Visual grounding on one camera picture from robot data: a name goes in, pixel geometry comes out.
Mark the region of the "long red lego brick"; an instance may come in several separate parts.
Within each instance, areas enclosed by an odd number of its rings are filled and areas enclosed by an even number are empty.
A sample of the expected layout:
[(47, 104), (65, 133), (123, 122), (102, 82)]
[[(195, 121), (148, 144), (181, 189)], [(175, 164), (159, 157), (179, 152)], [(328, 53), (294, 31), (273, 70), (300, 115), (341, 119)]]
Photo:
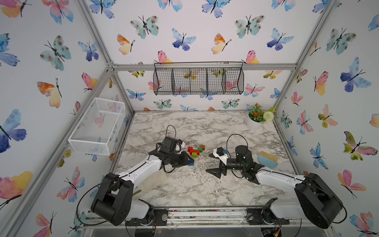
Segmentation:
[(201, 153), (199, 150), (194, 150), (194, 149), (189, 149), (189, 152), (190, 152), (190, 154), (196, 153), (197, 155), (200, 155), (200, 153)]

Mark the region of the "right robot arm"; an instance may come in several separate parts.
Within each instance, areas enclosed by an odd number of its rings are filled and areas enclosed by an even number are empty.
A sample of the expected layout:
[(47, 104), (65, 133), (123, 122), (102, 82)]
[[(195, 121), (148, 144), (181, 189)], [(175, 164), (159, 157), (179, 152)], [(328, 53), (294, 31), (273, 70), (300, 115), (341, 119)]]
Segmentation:
[(305, 219), (315, 226), (328, 229), (337, 215), (345, 210), (342, 201), (317, 174), (307, 176), (275, 171), (252, 158), (247, 146), (239, 145), (236, 157), (220, 147), (214, 149), (209, 157), (219, 160), (219, 167), (207, 169), (207, 173), (221, 178), (227, 172), (238, 170), (242, 178), (257, 184), (280, 189), (292, 196), (288, 200), (271, 198), (261, 207), (259, 214), (249, 214), (248, 222), (259, 225), (279, 222), (283, 219)]

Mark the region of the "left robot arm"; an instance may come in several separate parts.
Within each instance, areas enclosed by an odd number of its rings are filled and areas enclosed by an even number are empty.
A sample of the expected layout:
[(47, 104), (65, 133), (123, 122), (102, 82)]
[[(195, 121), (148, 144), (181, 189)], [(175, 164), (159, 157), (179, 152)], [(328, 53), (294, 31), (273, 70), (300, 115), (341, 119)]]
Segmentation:
[(140, 163), (119, 174), (108, 173), (91, 205), (91, 211), (117, 226), (124, 221), (139, 220), (150, 225), (154, 220), (154, 207), (146, 201), (133, 200), (136, 188), (151, 175), (171, 165), (173, 169), (194, 162), (181, 139), (166, 137), (157, 143)]

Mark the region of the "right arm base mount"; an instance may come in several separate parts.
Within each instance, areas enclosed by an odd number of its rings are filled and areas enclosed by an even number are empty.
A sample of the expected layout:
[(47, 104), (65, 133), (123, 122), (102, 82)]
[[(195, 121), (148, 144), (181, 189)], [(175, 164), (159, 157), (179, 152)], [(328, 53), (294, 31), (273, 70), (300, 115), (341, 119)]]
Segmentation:
[(276, 200), (278, 200), (277, 197), (270, 199), (262, 207), (248, 208), (246, 210), (247, 211), (246, 221), (249, 223), (249, 225), (263, 225), (263, 224), (289, 225), (290, 224), (289, 220), (284, 219), (284, 218), (278, 218), (271, 211), (270, 208)]

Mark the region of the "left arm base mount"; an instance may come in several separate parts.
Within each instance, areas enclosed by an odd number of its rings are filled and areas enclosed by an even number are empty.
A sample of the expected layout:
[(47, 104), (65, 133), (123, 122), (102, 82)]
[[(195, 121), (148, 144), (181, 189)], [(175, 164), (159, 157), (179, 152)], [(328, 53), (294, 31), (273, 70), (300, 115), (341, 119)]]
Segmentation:
[(130, 211), (125, 219), (127, 226), (166, 226), (168, 209), (156, 208), (152, 204), (138, 199), (131, 203)]

